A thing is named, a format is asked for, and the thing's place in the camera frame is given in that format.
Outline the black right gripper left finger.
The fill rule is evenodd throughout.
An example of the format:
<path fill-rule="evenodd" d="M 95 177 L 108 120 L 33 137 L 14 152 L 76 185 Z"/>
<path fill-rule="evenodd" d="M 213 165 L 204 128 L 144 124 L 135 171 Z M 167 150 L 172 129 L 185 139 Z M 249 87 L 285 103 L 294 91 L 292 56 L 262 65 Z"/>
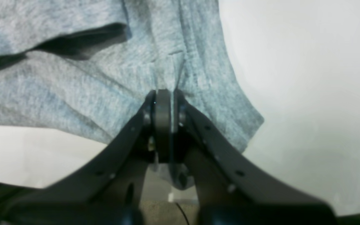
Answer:
<path fill-rule="evenodd" d="M 172 159 L 171 94 L 151 91 L 117 137 L 73 174 L 9 204 L 9 225 L 142 225 L 146 169 Z"/>

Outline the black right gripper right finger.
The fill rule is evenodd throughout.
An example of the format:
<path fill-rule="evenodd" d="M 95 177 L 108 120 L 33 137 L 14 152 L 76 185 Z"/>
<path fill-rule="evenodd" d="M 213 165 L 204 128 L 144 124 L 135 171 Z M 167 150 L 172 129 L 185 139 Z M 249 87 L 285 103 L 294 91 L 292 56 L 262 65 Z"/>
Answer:
<path fill-rule="evenodd" d="M 172 162 L 186 165 L 194 178 L 198 225 L 337 225 L 327 203 L 254 165 L 181 91 L 173 95 Z"/>

